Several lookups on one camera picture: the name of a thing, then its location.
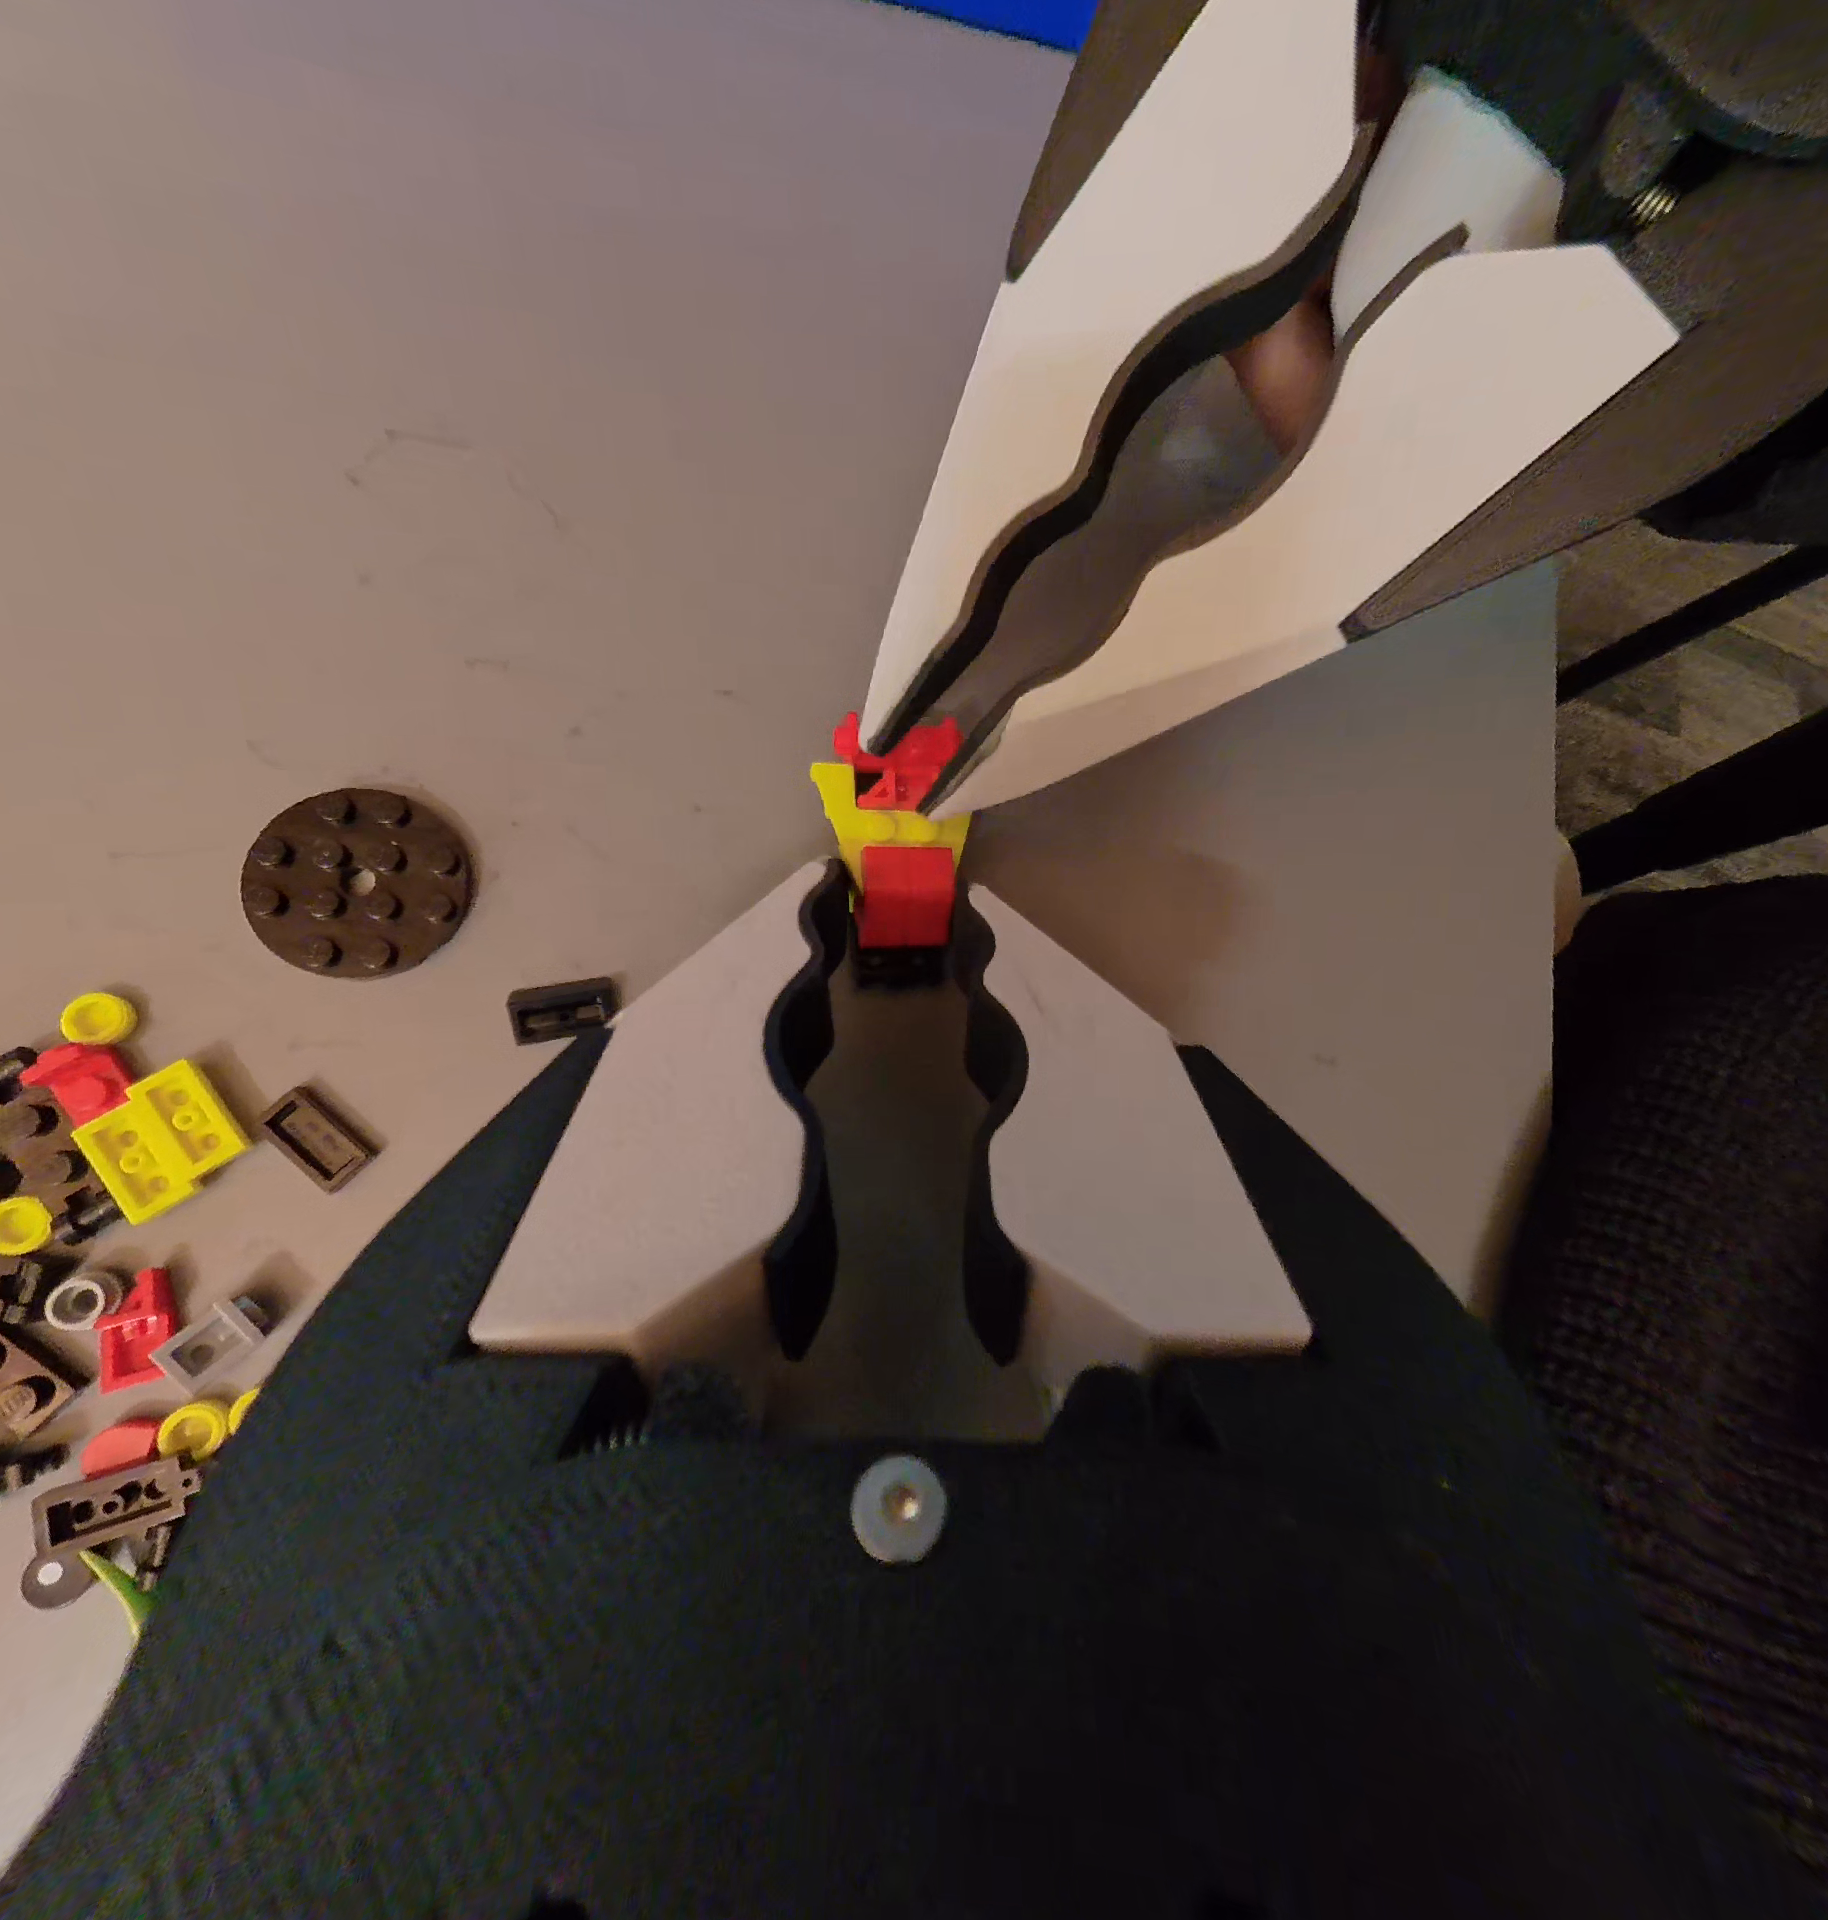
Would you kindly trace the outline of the pile of lego pieces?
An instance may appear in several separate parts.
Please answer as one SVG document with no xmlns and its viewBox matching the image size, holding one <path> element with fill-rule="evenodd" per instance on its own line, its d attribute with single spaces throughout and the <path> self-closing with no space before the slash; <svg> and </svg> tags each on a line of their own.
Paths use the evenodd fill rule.
<svg viewBox="0 0 1828 1920">
<path fill-rule="evenodd" d="M 55 1612 L 106 1591 L 140 1637 L 208 1461 L 255 1407 L 228 1386 L 271 1318 L 252 1296 L 186 1318 L 164 1265 L 91 1258 L 250 1149 L 198 1064 L 131 1070 L 136 1024 L 128 999 L 86 992 L 55 1043 L 0 1054 L 0 1505 L 74 1469 L 32 1505 L 21 1597 Z"/>
</svg>

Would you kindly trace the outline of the black round lego plate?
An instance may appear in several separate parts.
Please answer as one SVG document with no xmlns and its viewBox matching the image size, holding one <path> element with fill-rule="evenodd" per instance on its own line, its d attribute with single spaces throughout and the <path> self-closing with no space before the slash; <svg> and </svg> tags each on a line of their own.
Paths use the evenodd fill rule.
<svg viewBox="0 0 1828 1920">
<path fill-rule="evenodd" d="M 336 786 L 258 831 L 238 901 L 261 947 L 295 970 L 370 981 L 443 950 L 471 913 L 476 874 L 458 825 L 437 807 Z"/>
</svg>

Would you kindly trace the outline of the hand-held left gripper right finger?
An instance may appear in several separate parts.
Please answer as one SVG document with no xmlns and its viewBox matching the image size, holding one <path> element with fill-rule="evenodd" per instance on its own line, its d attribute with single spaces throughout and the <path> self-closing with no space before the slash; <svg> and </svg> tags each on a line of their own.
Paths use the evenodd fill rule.
<svg viewBox="0 0 1828 1920">
<path fill-rule="evenodd" d="M 951 975 L 982 1114 L 960 1296 L 967 1432 L 1047 1432 L 1077 1381 L 1301 1356 L 1311 1323 L 1167 1027 L 986 886 Z"/>
</svg>

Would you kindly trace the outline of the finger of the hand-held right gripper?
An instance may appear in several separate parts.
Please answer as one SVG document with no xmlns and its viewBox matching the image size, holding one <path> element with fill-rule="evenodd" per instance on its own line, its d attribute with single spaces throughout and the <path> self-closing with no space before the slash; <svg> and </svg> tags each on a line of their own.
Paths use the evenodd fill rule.
<svg viewBox="0 0 1828 1920">
<path fill-rule="evenodd" d="M 1604 245 L 1559 245 L 1563 179 L 1424 67 L 1333 271 L 1309 441 L 1229 527 L 1159 558 L 1089 661 L 1018 696 L 936 798 L 1067 781 L 1333 655 L 1347 617 L 1664 360 L 1680 329 Z"/>
<path fill-rule="evenodd" d="M 1352 3 L 1098 5 L 1009 237 L 859 712 L 925 726 L 1137 422 L 1333 259 L 1372 138 Z"/>
</svg>

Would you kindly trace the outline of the black metal frame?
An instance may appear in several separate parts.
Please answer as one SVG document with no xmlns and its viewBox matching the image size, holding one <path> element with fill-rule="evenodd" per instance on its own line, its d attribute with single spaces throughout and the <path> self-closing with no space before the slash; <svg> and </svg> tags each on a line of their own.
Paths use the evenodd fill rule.
<svg viewBox="0 0 1828 1920">
<path fill-rule="evenodd" d="M 1828 546 L 1636 527 L 1559 585 L 1557 811 L 1581 901 L 1828 872 Z"/>
</svg>

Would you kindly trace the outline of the yellow red lego car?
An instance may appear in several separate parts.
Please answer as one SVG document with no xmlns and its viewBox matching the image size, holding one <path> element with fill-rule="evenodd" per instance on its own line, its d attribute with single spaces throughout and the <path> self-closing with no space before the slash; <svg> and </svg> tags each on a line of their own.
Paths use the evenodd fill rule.
<svg viewBox="0 0 1828 1920">
<path fill-rule="evenodd" d="M 960 726 L 945 719 L 875 754 L 850 712 L 834 729 L 832 759 L 810 766 L 850 876 L 854 970 L 864 990 L 927 988 L 945 973 L 973 819 L 940 823 L 921 804 L 963 743 Z"/>
</svg>

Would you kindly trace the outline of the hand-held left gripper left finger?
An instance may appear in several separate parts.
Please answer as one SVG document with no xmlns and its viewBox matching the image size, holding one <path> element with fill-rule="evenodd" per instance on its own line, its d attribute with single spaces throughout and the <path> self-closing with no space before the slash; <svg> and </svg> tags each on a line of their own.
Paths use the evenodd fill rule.
<svg viewBox="0 0 1828 1920">
<path fill-rule="evenodd" d="M 470 1323 L 499 1355 L 731 1381 L 752 1422 L 832 1304 L 808 1095 L 834 1040 L 850 876 L 807 864 L 622 1012 Z"/>
</svg>

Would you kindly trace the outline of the blue plastic bin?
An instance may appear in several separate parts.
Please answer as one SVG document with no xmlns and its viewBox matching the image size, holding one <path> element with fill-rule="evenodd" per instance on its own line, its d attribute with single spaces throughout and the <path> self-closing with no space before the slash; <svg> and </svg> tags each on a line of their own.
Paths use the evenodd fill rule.
<svg viewBox="0 0 1828 1920">
<path fill-rule="evenodd" d="M 1050 51 L 1081 51 L 1094 25 L 1098 3 L 944 3 L 904 0 L 890 8 L 931 17 L 960 31 L 973 31 Z"/>
</svg>

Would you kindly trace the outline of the person's right hand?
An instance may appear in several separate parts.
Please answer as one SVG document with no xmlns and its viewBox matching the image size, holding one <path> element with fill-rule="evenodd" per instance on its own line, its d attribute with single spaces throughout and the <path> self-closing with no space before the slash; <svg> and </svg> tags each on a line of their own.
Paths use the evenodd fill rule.
<svg viewBox="0 0 1828 1920">
<path fill-rule="evenodd" d="M 1317 285 L 1274 327 L 1227 354 L 1246 408 L 1277 453 L 1315 425 L 1333 362 L 1333 316 Z"/>
</svg>

